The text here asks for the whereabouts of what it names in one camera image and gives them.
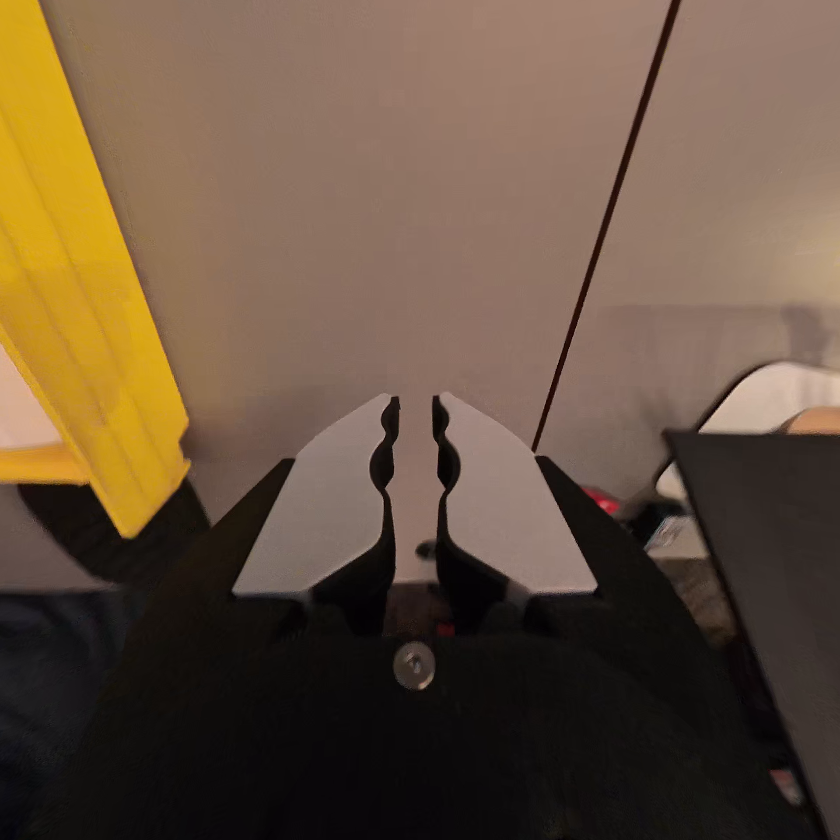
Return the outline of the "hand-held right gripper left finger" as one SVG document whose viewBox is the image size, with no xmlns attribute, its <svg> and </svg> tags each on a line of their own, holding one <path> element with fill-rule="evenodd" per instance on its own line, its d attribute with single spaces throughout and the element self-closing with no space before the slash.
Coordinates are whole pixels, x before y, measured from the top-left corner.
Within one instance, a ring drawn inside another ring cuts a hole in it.
<svg viewBox="0 0 840 840">
<path fill-rule="evenodd" d="M 237 598 L 348 602 L 388 589 L 400 401 L 381 394 L 298 452 L 233 586 Z"/>
</svg>

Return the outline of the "person's navy clothing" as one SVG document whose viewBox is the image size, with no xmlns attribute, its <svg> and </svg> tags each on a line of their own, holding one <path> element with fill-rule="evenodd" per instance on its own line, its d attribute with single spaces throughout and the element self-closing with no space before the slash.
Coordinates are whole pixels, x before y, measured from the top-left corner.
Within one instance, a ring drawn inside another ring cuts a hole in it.
<svg viewBox="0 0 840 840">
<path fill-rule="evenodd" d="M 1 597 L 2 836 L 77 749 L 146 596 L 123 588 Z"/>
</svg>

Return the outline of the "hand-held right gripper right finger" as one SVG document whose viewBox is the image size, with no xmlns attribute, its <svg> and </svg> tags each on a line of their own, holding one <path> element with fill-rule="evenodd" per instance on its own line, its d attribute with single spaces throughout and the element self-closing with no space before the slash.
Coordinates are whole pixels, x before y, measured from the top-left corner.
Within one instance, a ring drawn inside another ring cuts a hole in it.
<svg viewBox="0 0 840 840">
<path fill-rule="evenodd" d="M 529 446 L 449 392 L 433 399 L 437 565 L 479 578 L 497 598 L 593 595 L 596 578 Z"/>
</svg>

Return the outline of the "black textured mat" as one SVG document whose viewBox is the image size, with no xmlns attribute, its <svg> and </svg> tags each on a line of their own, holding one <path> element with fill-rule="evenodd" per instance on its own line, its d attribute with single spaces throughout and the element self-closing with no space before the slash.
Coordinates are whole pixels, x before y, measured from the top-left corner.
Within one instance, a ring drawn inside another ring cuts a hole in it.
<svg viewBox="0 0 840 840">
<path fill-rule="evenodd" d="M 134 538 L 112 523 L 89 486 L 23 484 L 17 492 L 47 533 L 93 576 L 152 591 L 211 524 L 186 478 Z"/>
</svg>

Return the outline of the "yellow plastic bin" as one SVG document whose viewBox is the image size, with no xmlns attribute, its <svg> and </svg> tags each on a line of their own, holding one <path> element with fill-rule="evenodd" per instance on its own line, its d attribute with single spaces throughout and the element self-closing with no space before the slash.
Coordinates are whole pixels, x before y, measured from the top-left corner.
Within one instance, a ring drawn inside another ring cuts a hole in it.
<svg viewBox="0 0 840 840">
<path fill-rule="evenodd" d="M 61 443 L 2 482 L 89 486 L 134 538 L 181 485 L 188 420 L 38 2 L 2 2 L 2 348 Z"/>
</svg>

